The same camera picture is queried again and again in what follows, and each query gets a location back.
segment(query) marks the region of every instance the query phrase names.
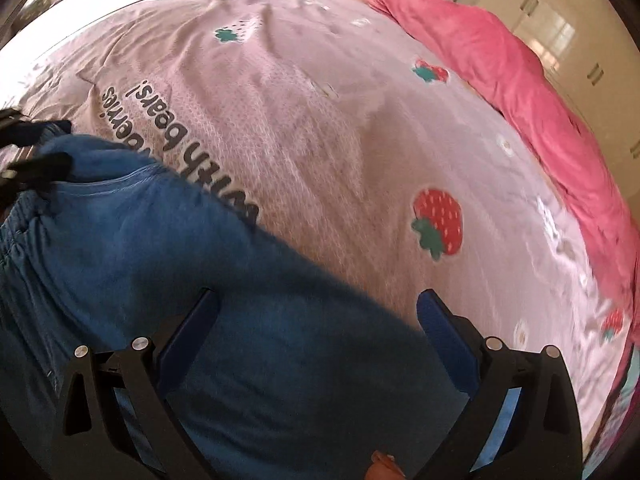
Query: cabinet handle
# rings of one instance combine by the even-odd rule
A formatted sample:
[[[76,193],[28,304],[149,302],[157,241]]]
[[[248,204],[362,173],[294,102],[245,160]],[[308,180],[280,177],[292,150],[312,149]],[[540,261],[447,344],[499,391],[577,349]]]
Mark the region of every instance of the cabinet handle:
[[[596,63],[596,66],[593,67],[593,70],[591,70],[591,72],[589,72],[589,75],[587,76],[587,79],[591,79],[593,76],[596,75],[596,72],[600,69],[600,64]]]
[[[533,0],[533,3],[530,5],[529,10],[526,12],[527,16],[531,16],[535,10],[538,8],[540,2],[538,0]]]
[[[634,160],[636,160],[636,158],[638,158],[640,156],[640,140],[638,140],[638,142],[636,142],[631,149],[629,150],[629,152],[631,152],[631,155],[633,155]]]
[[[593,86],[596,86],[602,77],[604,76],[604,70],[600,68],[600,64],[596,63],[596,66],[593,67],[593,70],[587,74],[587,79],[591,81]]]
[[[527,6],[527,4],[529,3],[530,0],[524,0],[522,5],[520,6],[520,10],[522,10],[524,12],[524,8]]]
[[[593,86],[596,86],[600,82],[603,76],[604,76],[604,70],[600,69],[600,73],[595,77],[595,79],[591,80],[591,84]]]

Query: green leaf print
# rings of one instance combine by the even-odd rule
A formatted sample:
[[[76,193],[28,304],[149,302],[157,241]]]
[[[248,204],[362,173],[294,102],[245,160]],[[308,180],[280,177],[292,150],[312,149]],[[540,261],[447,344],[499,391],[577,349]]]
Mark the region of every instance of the green leaf print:
[[[438,230],[426,218],[417,218],[411,224],[411,229],[420,235],[420,247],[431,253],[437,262],[444,252],[444,243]]]
[[[422,79],[424,79],[427,83],[430,83],[431,81],[436,81],[436,79],[438,78],[438,76],[433,72],[433,70],[425,66],[415,67],[414,73],[417,74]]]
[[[227,41],[238,41],[238,35],[228,28],[219,28],[216,31],[216,38],[220,40],[220,43],[226,43]]]

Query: blue pants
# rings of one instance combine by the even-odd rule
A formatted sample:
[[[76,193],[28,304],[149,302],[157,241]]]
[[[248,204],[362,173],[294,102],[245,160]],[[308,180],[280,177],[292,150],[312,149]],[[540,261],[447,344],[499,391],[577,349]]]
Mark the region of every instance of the blue pants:
[[[220,473],[361,479],[380,449],[412,475],[435,451],[466,396],[423,333],[151,158],[89,136],[53,152],[69,182],[22,193],[0,231],[0,408],[44,469],[74,349],[124,348],[203,287],[220,317],[168,400]]]

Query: bed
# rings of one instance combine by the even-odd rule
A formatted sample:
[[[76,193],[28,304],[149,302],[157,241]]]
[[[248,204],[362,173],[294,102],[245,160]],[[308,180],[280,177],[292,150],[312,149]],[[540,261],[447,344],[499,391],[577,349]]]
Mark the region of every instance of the bed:
[[[601,290],[536,139],[380,7],[143,2],[47,55],[11,104],[154,156],[409,325],[433,287],[512,348],[555,344],[586,448],[606,442],[637,383],[633,305]]]

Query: strawberry print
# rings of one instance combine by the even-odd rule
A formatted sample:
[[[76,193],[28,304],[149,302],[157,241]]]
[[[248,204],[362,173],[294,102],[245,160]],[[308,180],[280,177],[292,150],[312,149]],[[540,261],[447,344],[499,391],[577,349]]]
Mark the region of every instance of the strawberry print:
[[[432,81],[441,81],[446,83],[449,80],[449,72],[440,66],[433,66],[424,61],[418,59],[414,64],[414,73],[424,79],[427,83]]]
[[[411,228],[420,235],[420,247],[438,261],[456,254],[462,246],[462,209],[446,191],[428,189],[414,200]]]
[[[620,309],[614,310],[607,316],[607,319],[602,323],[602,337],[605,341],[611,341],[615,336],[622,332],[622,327],[625,323],[625,315]]]
[[[230,41],[245,43],[261,26],[262,20],[260,18],[247,18],[226,27],[217,28],[214,35],[220,43],[229,43]]]

